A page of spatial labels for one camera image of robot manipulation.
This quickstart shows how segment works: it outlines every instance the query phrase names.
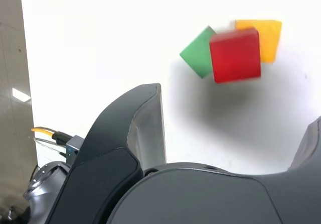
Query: yellow cable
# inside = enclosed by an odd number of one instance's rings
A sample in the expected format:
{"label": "yellow cable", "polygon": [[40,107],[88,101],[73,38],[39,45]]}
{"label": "yellow cable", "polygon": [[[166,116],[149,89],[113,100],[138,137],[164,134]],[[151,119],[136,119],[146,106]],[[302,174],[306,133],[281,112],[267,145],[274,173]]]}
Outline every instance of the yellow cable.
{"label": "yellow cable", "polygon": [[37,129],[37,128],[32,128],[31,131],[32,132],[40,132],[40,133],[49,135],[50,137],[53,135],[53,133],[50,133],[49,131],[42,130],[42,129]]}

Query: cable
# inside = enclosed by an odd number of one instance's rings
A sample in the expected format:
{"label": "cable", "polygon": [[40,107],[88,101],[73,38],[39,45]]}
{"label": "cable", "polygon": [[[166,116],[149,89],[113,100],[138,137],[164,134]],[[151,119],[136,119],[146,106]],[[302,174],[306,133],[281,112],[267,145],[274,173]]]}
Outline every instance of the cable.
{"label": "cable", "polygon": [[31,174],[31,176],[30,176],[29,183],[31,182],[32,178],[34,177],[37,169],[38,169],[38,164],[35,166],[34,170],[32,171],[32,174]]}
{"label": "cable", "polygon": [[35,138],[35,139],[38,140],[38,141],[41,141],[41,142],[45,142],[46,144],[55,145],[55,146],[61,146],[61,145],[57,145],[55,142],[50,141],[50,140],[45,140],[45,139],[40,139],[40,138]]}
{"label": "cable", "polygon": [[57,132],[56,130],[53,130],[53,129],[50,129],[50,128],[47,128],[47,127],[41,127],[41,126],[34,127],[34,129],[48,130],[48,131],[53,132],[53,133]]}
{"label": "cable", "polygon": [[37,129],[37,128],[32,128],[31,131],[33,131],[33,132],[40,132],[40,133],[49,135],[50,137],[52,137],[52,135],[53,135],[53,133],[50,133],[50,132],[47,131],[47,130],[42,130],[42,129]]}
{"label": "cable", "polygon": [[54,150],[54,151],[56,151],[56,152],[58,152],[58,153],[62,153],[62,152],[60,152],[59,150],[56,150],[56,149],[51,148],[51,147],[49,147],[49,146],[47,146],[47,145],[44,145],[44,144],[41,143],[40,141],[36,140],[35,137],[34,137],[34,141],[35,141],[36,143],[40,144],[40,145],[43,146],[43,147],[46,147],[46,148],[51,149],[51,150]]}

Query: colored block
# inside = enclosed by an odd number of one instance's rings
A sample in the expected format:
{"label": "colored block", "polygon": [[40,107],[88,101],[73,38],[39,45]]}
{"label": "colored block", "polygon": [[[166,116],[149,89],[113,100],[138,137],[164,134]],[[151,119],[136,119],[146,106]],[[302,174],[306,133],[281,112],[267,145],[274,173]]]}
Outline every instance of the colored block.
{"label": "colored block", "polygon": [[261,61],[264,63],[273,63],[275,61],[282,22],[274,20],[237,20],[235,26],[237,30],[254,27],[260,36]]}
{"label": "colored block", "polygon": [[259,34],[254,28],[214,35],[210,51],[216,83],[261,76]]}
{"label": "colored block", "polygon": [[205,30],[189,44],[180,56],[201,77],[206,77],[212,72],[211,53],[209,41],[215,32],[210,27]]}

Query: green cube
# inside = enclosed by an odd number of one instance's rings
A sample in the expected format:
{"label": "green cube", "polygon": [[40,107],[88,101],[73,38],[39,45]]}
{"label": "green cube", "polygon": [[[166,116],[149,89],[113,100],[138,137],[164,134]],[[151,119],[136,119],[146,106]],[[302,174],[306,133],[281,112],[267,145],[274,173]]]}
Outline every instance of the green cube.
{"label": "green cube", "polygon": [[205,30],[189,44],[180,56],[201,77],[206,77],[212,71],[212,60],[209,42],[215,32],[211,27]]}

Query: yellow cube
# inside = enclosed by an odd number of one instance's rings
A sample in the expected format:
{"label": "yellow cube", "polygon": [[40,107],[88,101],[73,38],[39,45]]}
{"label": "yellow cube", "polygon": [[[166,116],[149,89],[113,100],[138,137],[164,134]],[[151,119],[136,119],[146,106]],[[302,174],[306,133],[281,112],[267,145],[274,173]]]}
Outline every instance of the yellow cube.
{"label": "yellow cube", "polygon": [[236,29],[255,28],[259,32],[261,62],[272,64],[280,39],[282,22],[275,20],[236,20]]}

